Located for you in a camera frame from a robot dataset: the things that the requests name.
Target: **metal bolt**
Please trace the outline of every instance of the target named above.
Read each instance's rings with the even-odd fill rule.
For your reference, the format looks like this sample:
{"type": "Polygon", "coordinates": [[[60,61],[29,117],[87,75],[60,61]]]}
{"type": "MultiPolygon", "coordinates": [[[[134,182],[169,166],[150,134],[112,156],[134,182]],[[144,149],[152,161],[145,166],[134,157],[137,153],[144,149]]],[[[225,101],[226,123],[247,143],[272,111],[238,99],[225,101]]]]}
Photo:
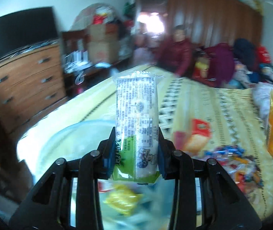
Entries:
{"type": "Polygon", "coordinates": [[[100,151],[99,150],[92,150],[91,151],[91,156],[96,157],[100,155],[100,151]]]}
{"type": "Polygon", "coordinates": [[[174,150],[173,155],[177,156],[177,157],[182,156],[182,151],[181,150],[174,150]]]}
{"type": "Polygon", "coordinates": [[[209,159],[208,159],[208,163],[209,163],[210,165],[215,165],[215,164],[216,164],[216,160],[215,160],[214,158],[209,158],[209,159]]]}
{"type": "Polygon", "coordinates": [[[58,158],[57,160],[56,160],[56,164],[58,164],[58,165],[62,165],[63,163],[65,162],[65,159],[64,158],[58,158]]]}

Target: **red clothing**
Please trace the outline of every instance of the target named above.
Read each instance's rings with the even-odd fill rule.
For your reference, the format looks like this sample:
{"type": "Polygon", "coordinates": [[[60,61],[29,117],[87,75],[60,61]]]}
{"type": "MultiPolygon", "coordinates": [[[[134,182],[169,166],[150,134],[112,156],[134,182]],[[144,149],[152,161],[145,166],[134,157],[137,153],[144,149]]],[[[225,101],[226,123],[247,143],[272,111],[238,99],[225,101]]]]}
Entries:
{"type": "Polygon", "coordinates": [[[183,76],[191,62],[191,44],[187,39],[180,42],[174,42],[172,38],[166,39],[161,43],[155,58],[167,66],[174,67],[175,74],[183,76]]]}

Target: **bed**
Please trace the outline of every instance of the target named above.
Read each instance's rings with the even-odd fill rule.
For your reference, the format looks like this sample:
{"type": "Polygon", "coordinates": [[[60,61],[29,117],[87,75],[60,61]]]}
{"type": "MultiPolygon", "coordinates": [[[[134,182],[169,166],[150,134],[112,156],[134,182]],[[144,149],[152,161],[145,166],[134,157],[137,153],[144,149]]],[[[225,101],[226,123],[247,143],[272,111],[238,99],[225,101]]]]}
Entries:
{"type": "MultiPolygon", "coordinates": [[[[158,103],[159,127],[165,138],[172,140],[173,132],[186,129],[189,118],[198,118],[209,122],[213,129],[206,150],[221,145],[238,145],[246,150],[247,155],[257,158],[264,187],[259,189],[260,200],[253,207],[261,219],[271,215],[273,159],[266,151],[265,133],[252,103],[251,90],[210,88],[187,78],[176,78],[172,73],[149,65],[137,66],[125,73],[137,70],[163,76],[158,83],[158,103]]],[[[44,155],[44,146],[50,138],[82,121],[100,119],[112,124],[116,117],[115,102],[116,86],[112,78],[68,101],[23,135],[17,144],[19,160],[26,161],[37,181],[41,176],[38,170],[42,170],[42,158],[43,169],[47,170],[61,153],[70,151],[69,146],[65,146],[63,151],[44,155]]]]}

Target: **person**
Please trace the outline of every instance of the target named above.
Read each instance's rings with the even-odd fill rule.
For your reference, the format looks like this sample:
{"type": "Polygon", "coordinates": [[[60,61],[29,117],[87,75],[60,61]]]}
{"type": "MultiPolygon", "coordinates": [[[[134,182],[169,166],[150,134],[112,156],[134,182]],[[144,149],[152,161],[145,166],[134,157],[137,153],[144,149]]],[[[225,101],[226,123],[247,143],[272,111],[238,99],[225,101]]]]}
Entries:
{"type": "Polygon", "coordinates": [[[173,36],[160,45],[155,64],[176,76],[183,77],[188,70],[192,58],[191,44],[186,39],[183,25],[174,28],[173,36]]]}

